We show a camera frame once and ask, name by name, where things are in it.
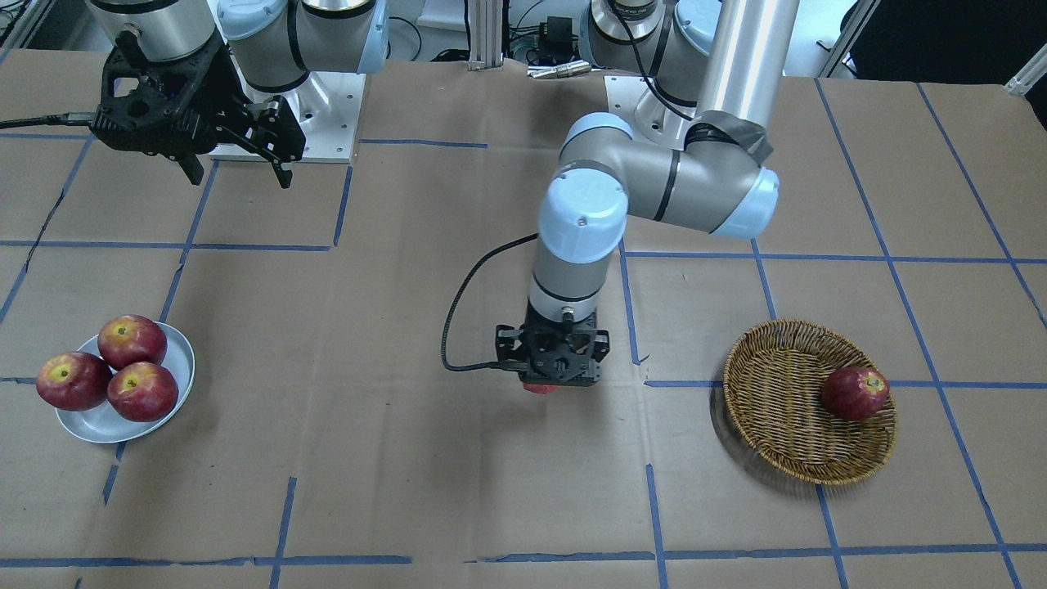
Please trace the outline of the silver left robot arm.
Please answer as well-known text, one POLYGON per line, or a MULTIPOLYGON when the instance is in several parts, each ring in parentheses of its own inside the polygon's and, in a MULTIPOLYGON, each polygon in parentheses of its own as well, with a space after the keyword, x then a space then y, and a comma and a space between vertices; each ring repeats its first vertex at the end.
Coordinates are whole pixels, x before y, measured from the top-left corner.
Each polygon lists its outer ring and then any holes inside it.
POLYGON ((444 152, 389 157, 375 189, 357 187, 350 239, 362 266, 414 265, 404 298, 366 288, 353 317, 327 321, 317 358, 352 381, 396 376, 420 365, 423 344, 444 344, 425 305, 429 284, 451 256, 473 254, 485 237, 530 228, 527 310, 519 327, 495 330, 497 358, 448 371, 517 373, 530 387, 591 385, 609 352, 597 301, 629 216, 722 237, 748 240, 766 228, 779 180, 764 165, 766 122, 783 56, 770 16, 793 21, 795 5, 741 1, 718 14, 712 48, 701 53, 684 31, 683 3, 658 17, 658 36, 681 38, 681 77, 691 91, 688 129, 658 139, 618 113, 582 112, 576 83, 526 80, 506 65, 476 74, 465 65, 395 65, 378 74, 364 101, 366 131, 389 131, 389 145, 433 139, 444 152))

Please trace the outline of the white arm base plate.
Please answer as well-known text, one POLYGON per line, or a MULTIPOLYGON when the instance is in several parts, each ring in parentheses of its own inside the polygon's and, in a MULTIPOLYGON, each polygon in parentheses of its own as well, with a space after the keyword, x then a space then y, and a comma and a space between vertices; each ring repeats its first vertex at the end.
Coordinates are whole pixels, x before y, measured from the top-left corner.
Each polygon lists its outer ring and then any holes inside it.
POLYGON ((604 80, 607 108, 631 126, 639 141, 681 149, 697 115, 694 91, 671 90, 658 78, 610 75, 604 80))
POLYGON ((303 131, 300 163, 352 163, 366 81, 365 74, 312 72, 281 94, 303 131))

